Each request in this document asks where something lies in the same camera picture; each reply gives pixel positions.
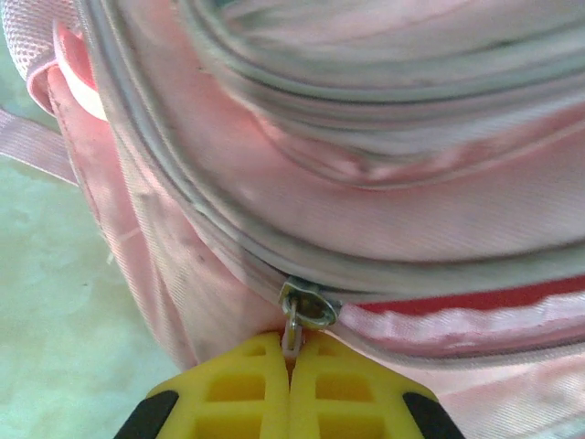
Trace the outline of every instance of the floor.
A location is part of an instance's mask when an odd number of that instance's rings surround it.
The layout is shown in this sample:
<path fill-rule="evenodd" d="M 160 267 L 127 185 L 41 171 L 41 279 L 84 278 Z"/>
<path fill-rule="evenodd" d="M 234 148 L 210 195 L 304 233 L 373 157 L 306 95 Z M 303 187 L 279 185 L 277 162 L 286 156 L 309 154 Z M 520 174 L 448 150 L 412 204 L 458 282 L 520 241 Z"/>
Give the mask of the floor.
<path fill-rule="evenodd" d="M 57 129 L 1 43 L 0 105 Z M 0 182 L 0 437 L 114 437 L 176 368 L 108 263 L 80 192 L 2 157 Z"/>

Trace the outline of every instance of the gray zipper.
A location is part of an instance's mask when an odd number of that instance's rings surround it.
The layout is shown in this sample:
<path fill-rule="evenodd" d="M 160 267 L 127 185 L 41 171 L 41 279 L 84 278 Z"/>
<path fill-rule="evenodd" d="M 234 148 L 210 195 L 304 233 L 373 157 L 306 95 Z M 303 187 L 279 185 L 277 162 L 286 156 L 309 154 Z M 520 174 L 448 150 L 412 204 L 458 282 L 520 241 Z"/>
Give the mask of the gray zipper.
<path fill-rule="evenodd" d="M 367 292 L 358 295 L 358 302 L 469 294 L 582 274 L 585 242 L 480 262 L 383 262 L 331 252 L 251 218 L 244 207 L 214 185 L 205 169 L 191 166 L 187 172 L 183 152 L 172 147 L 173 130 L 162 122 L 164 118 L 156 117 L 160 108 L 143 71 L 133 63 L 133 48 L 123 43 L 126 25 L 117 2 L 78 3 L 89 49 L 97 61 L 98 82 L 103 90 L 112 91 L 113 96 L 104 93 L 104 106 L 127 125 L 122 128 L 117 124 L 114 130 L 123 129 L 122 136 L 132 138 L 142 148 L 144 159 L 186 211 L 197 210 L 210 218 L 232 240 L 281 272 L 330 285 L 342 300 L 348 297 L 353 301 L 356 295 L 352 292 Z M 246 224 L 246 233 L 236 224 Z M 311 262 L 298 263 L 299 254 Z"/>
<path fill-rule="evenodd" d="M 101 85 L 105 86 L 105 90 L 115 90 L 114 94 L 116 94 L 116 98 L 121 98 L 119 101 L 116 100 L 108 102 L 108 99 L 110 98 L 106 93 L 103 96 L 104 106 L 106 108 L 112 109 L 114 113 L 118 113 L 121 116 L 124 115 L 122 119 L 127 118 L 128 120 L 128 123 L 125 124 L 127 126 L 121 127 L 120 124 L 117 127 L 114 127 L 117 130 L 117 134 L 121 137 L 133 139 L 134 143 L 137 145 L 156 144 L 157 142 L 160 145 L 164 145 L 165 141 L 168 141 L 168 139 L 164 138 L 165 130 L 158 126 L 156 119 L 153 118 L 152 115 L 149 115 L 147 110 L 143 110 L 141 108 L 142 104 L 140 104 L 140 102 L 144 101 L 141 99 L 141 94 L 147 93 L 147 91 L 138 91 L 135 89 L 135 84 L 139 83 L 140 81 L 132 76 L 133 73 L 131 71 L 128 71 L 128 75 L 125 75 L 130 76 L 130 78 L 121 76 L 114 78 L 113 76 L 115 75 L 112 74 L 112 77 L 110 75 L 111 73 L 115 72 L 115 68 L 112 63 L 115 64 L 116 60 L 122 57 L 121 64 L 123 64 L 123 54 L 120 51 L 121 48 L 117 47 L 120 44 L 120 41 L 117 40 L 117 37 L 114 37 L 115 41 L 104 41 L 104 39 L 108 35 L 107 29 L 123 28 L 122 18 L 111 11 L 111 9 L 108 7 L 107 1 L 102 5 L 99 0 L 89 2 L 78 0 L 78 9 L 83 11 L 81 23 L 85 30 L 85 36 L 90 42 L 91 49 L 94 52 L 97 52 L 99 54 L 99 57 L 97 58 L 106 64 L 105 68 L 100 64 L 96 66 L 98 80 L 100 81 Z M 96 31 L 96 28 L 100 27 L 102 28 L 102 32 Z M 133 108 L 135 111 L 125 112 L 123 110 L 124 108 Z M 164 155 L 153 156 L 153 152 L 148 150 L 148 148 L 144 148 L 144 150 L 141 152 L 144 153 L 145 157 L 149 157 L 151 161 L 158 164 L 157 167 L 159 169 L 157 172 L 160 173 L 159 175 L 161 177 L 161 181 L 165 182 L 167 184 L 167 188 L 171 192 L 175 193 L 175 199 L 184 208 L 186 208 L 187 211 L 195 208 L 195 211 L 202 214 L 203 217 L 207 217 L 209 219 L 209 225 L 212 225 L 212 229 L 216 231 L 214 234 L 219 232 L 221 235 L 224 235 L 223 241 L 228 238 L 229 240 L 234 240 L 239 245 L 244 245 L 242 240 L 234 238 L 234 230 L 233 227 L 229 224 L 229 221 L 224 219 L 220 214 L 218 214 L 218 212 L 214 211 L 211 207 L 211 204 L 204 201 L 205 198 L 200 197 L 197 193 L 194 194 L 197 189 L 193 187 L 189 181 L 185 181 L 182 178 L 170 177 L 165 173 L 167 170 L 173 169 L 176 166 L 176 163 L 172 163 L 173 160 L 176 160 L 176 157 L 166 157 Z M 347 290 L 343 290 L 337 287 L 324 287 L 318 283 L 303 280 L 298 276 L 283 282 L 282 279 L 284 277 L 284 273 L 314 273 L 315 275 L 312 276 L 302 276 L 313 278 L 318 277 L 320 273 L 318 270 L 312 270 L 311 267 L 300 267 L 298 264 L 294 264 L 290 261 L 283 261 L 283 258 L 274 255 L 274 253 L 270 252 L 270 250 L 263 248 L 261 244 L 258 244 L 257 242 L 254 242 L 247 237 L 244 238 L 244 242 L 248 244 L 244 245 L 244 247 L 250 256 L 250 263 L 252 263 L 255 268 L 255 270 L 252 271 L 254 273 L 253 277 L 256 281 L 254 289 L 260 295 L 273 303 L 277 303 L 279 292 L 283 291 L 281 294 L 281 302 L 284 306 L 285 313 L 291 312 L 293 309 L 293 301 L 291 301 L 291 299 L 296 297 L 295 301 L 297 305 L 295 312 L 298 316 L 298 321 L 301 323 L 301 325 L 307 325 L 308 327 L 311 327 L 310 324 L 308 325 L 308 323 L 311 322 L 311 318 L 315 317 L 315 315 L 307 314 L 308 309 L 321 309 L 323 311 L 327 309 L 334 310 L 333 316 L 335 316 L 335 318 L 330 322 L 323 320 L 323 322 L 326 324 L 323 323 L 321 327 L 318 327 L 318 329 L 331 331 L 332 333 L 341 337 L 347 344 L 356 348 L 356 350 L 365 352 L 378 359 L 386 360 L 395 364 L 411 365 L 424 368 L 464 369 L 542 361 L 567 355 L 574 355 L 585 351 L 585 343 L 579 340 L 571 341 L 562 346 L 558 345 L 555 347 L 531 348 L 523 351 L 477 355 L 469 358 L 445 357 L 440 359 L 431 359 L 390 352 L 388 350 L 377 347 L 375 343 L 365 340 L 363 337 L 354 333 L 350 329 L 339 323 L 336 323 L 335 321 L 338 316 L 340 306 L 342 303 L 358 304 L 382 300 L 408 300 L 415 298 L 415 295 L 392 295 L 388 294 L 388 292 L 380 291 L 371 291 L 368 293 L 367 288 L 354 288 L 353 286 Z M 575 252 L 576 254 L 574 256 L 577 256 L 578 259 L 580 259 L 582 254 L 582 249 L 563 250 L 566 250 L 569 255 Z M 283 269 L 276 269 L 274 268 L 275 266 L 283 267 Z M 286 267 L 293 267 L 293 269 L 287 270 Z M 531 267 L 528 265 L 525 266 L 525 269 L 530 271 Z M 576 269 L 577 264 L 575 264 L 573 267 L 570 267 L 570 270 L 575 271 Z M 432 270 L 432 267 L 424 267 L 425 272 L 432 272 Z M 564 270 L 559 268 L 557 272 L 559 277 L 567 276 L 568 270 L 566 267 Z M 449 276 L 456 279 L 458 274 L 461 274 L 461 272 L 459 272 L 457 269 L 454 269 L 453 272 L 449 274 Z M 462 284 L 460 286 L 461 291 L 454 292 L 452 294 L 464 294 L 470 292 L 470 288 L 465 287 L 465 280 L 463 277 L 464 276 L 461 275 L 459 282 L 459 284 Z M 307 296 L 307 291 L 311 291 L 313 295 L 310 297 Z M 419 295 L 419 297 L 424 296 L 429 296 L 429 294 L 427 293 L 426 295 Z M 302 302 L 303 300 L 305 300 L 306 303 L 299 308 L 299 301 Z"/>
<path fill-rule="evenodd" d="M 552 48 L 565 47 L 564 41 L 582 40 L 585 37 L 585 27 L 583 23 L 576 23 L 572 26 L 565 26 L 553 35 L 546 35 L 542 38 L 527 41 L 515 41 L 510 45 L 503 45 L 486 50 L 485 53 L 467 54 L 466 59 L 451 59 L 457 68 L 454 70 L 461 74 L 470 66 L 481 65 L 482 63 L 492 63 L 502 57 L 519 57 L 519 53 L 531 53 L 535 56 L 526 64 L 528 69 L 514 69 L 506 73 L 500 73 L 496 78 L 476 78 L 471 83 L 458 84 L 440 84 L 436 78 L 426 77 L 426 72 L 441 71 L 445 68 L 443 59 L 429 59 L 425 61 L 413 61 L 412 63 L 381 61 L 375 64 L 377 68 L 383 67 L 391 78 L 397 76 L 410 77 L 411 81 L 403 89 L 399 87 L 387 87 L 382 89 L 379 86 L 368 89 L 366 86 L 360 87 L 324 87 L 307 83 L 306 80 L 299 81 L 291 79 L 290 73 L 285 75 L 281 71 L 274 73 L 270 71 L 262 61 L 267 58 L 273 59 L 271 66 L 294 65 L 303 62 L 305 71 L 315 72 L 323 69 L 321 60 L 299 60 L 292 58 L 288 53 L 282 53 L 277 50 L 268 50 L 266 48 L 256 48 L 245 38 L 239 38 L 232 35 L 223 20 L 218 14 L 218 8 L 210 0 L 175 0 L 181 17 L 187 23 L 187 30 L 198 48 L 204 48 L 209 52 L 210 57 L 215 60 L 215 64 L 223 64 L 228 70 L 236 71 L 242 77 L 250 78 L 257 84 L 265 84 L 267 88 L 285 91 L 294 95 L 307 96 L 328 102 L 415 102 L 415 101 L 436 101 L 449 100 L 453 96 L 462 96 L 464 94 L 477 95 L 489 93 L 490 91 L 500 91 L 502 89 L 511 89 L 520 84 L 529 82 L 540 82 L 552 80 L 558 77 L 567 76 L 575 71 L 585 68 L 585 58 L 583 57 L 582 48 L 573 49 L 570 55 L 564 59 L 555 59 L 553 62 L 544 61 L 539 58 L 539 54 L 546 52 L 543 47 L 550 45 Z M 336 65 L 340 71 L 353 78 L 364 77 L 368 65 Z M 444 71 L 444 74 L 452 74 L 453 71 Z M 412 87 L 411 84 L 416 82 L 413 77 L 422 77 L 428 82 L 424 87 Z M 311 78 L 314 75 L 305 74 L 305 78 Z"/>

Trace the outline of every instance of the metal zipper slider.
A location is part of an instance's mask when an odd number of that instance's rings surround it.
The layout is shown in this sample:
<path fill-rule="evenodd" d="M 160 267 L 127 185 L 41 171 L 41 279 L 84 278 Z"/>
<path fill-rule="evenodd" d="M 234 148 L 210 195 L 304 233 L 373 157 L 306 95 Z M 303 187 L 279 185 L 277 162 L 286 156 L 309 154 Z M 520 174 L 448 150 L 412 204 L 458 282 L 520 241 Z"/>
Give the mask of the metal zipper slider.
<path fill-rule="evenodd" d="M 289 277 L 284 283 L 279 302 L 288 317 L 282 337 L 282 354 L 286 359 L 299 355 L 303 328 L 323 330 L 335 324 L 341 311 L 341 303 L 325 299 L 319 285 L 297 277 Z"/>

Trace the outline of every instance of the red trim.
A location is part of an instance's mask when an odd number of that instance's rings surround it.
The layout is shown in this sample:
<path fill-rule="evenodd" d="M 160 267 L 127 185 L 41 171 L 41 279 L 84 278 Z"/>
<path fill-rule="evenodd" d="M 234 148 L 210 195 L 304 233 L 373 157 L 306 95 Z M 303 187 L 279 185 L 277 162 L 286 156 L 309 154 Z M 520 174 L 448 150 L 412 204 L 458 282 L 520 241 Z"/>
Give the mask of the red trim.
<path fill-rule="evenodd" d="M 405 315 L 422 316 L 447 308 L 468 308 L 486 311 L 496 308 L 528 306 L 540 302 L 549 295 L 570 294 L 578 291 L 585 291 L 585 276 L 507 290 L 412 300 L 408 302 L 367 304 L 361 305 L 360 307 L 377 314 L 394 311 Z"/>

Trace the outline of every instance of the pink backpack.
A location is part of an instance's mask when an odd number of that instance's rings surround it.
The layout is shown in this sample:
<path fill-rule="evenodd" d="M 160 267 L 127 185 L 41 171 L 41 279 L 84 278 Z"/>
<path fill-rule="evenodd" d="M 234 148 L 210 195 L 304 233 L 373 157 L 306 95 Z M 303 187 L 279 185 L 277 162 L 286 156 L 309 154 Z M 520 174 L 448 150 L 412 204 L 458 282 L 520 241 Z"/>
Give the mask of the pink backpack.
<path fill-rule="evenodd" d="M 467 438 L 585 437 L 583 2 L 4 0 L 3 23 L 64 144 L 20 122 L 0 148 L 80 185 L 180 367 L 296 307 Z"/>

